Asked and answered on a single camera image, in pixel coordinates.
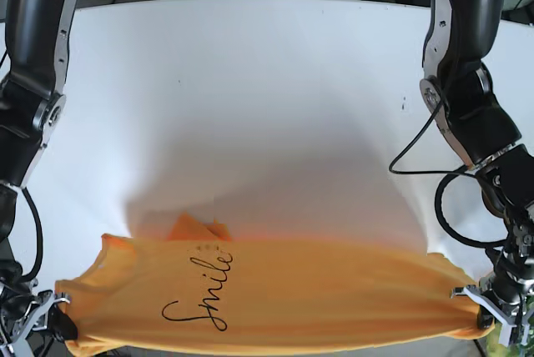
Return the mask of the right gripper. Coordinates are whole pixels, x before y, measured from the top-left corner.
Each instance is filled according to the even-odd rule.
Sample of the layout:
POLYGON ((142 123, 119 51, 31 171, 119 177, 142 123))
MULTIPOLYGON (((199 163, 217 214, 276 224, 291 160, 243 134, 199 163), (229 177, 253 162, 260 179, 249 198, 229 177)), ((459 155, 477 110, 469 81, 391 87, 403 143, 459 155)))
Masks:
POLYGON ((64 343, 78 339, 78 328, 61 307, 70 305, 72 298, 61 292, 17 292, 1 287, 1 353, 33 354, 29 339, 34 333, 51 335, 64 343))

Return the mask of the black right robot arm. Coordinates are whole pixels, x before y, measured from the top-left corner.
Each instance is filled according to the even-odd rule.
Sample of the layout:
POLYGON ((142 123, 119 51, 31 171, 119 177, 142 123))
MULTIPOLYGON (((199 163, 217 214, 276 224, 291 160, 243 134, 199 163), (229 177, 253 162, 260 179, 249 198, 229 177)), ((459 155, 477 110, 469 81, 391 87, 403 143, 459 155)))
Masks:
POLYGON ((63 88, 69 61, 69 35, 77 0, 7 0, 5 52, 9 62, 1 81, 1 354, 32 356, 35 332, 57 341, 78 336, 75 323, 59 308, 67 294, 33 292, 43 262, 43 226, 27 183, 65 107, 63 88), (36 229, 36 257, 25 272, 14 258, 8 236, 17 198, 22 195, 36 229))

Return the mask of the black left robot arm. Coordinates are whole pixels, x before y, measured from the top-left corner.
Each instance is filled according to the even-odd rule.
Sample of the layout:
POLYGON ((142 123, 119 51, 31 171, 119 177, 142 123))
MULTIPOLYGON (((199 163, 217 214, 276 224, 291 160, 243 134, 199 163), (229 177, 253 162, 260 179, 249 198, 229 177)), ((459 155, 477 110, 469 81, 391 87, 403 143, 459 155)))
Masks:
POLYGON ((465 246, 482 249, 493 272, 479 285, 454 289, 474 301, 477 325, 499 323, 499 341, 525 349, 533 339, 533 157, 521 133, 498 103, 484 57, 491 51, 504 0, 431 0, 431 24, 423 48, 421 96, 461 166, 445 171, 434 208, 442 229, 465 246), (475 179, 486 209, 500 218, 506 237, 467 238, 447 222, 446 186, 455 178, 475 179))

